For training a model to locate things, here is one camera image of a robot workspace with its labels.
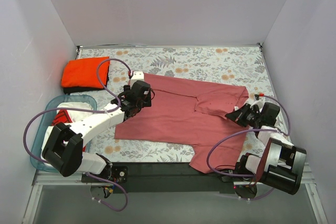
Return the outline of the pink t-shirt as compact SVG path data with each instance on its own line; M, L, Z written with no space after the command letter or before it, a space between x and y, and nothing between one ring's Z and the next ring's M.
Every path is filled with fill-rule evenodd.
M152 105L117 125L115 138L190 145L194 150L190 166L202 173L211 172L207 160L213 167L236 164L245 134L226 140L212 153L210 150L242 130L225 115L245 104L249 98L246 87L149 73L144 80L155 92Z

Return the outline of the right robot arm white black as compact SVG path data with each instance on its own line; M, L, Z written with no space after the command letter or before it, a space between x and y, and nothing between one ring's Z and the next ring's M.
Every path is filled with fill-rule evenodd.
M235 108L225 117L239 126L257 129L255 136L265 146L261 157L251 153L243 155L236 163L235 173L242 180L255 177L257 182L294 195L301 184L307 152L294 146L275 128L279 112L278 105L256 102Z

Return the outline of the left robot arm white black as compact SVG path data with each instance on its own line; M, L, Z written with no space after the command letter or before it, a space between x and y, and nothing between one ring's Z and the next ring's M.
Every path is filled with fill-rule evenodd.
M124 86L116 99L108 103L100 113L94 113L81 121L53 126L42 150L42 157L64 177L74 173L91 173L100 182L112 176L112 163L100 154L90 154L83 148L105 130L134 117L142 108L151 106L151 86L137 80Z

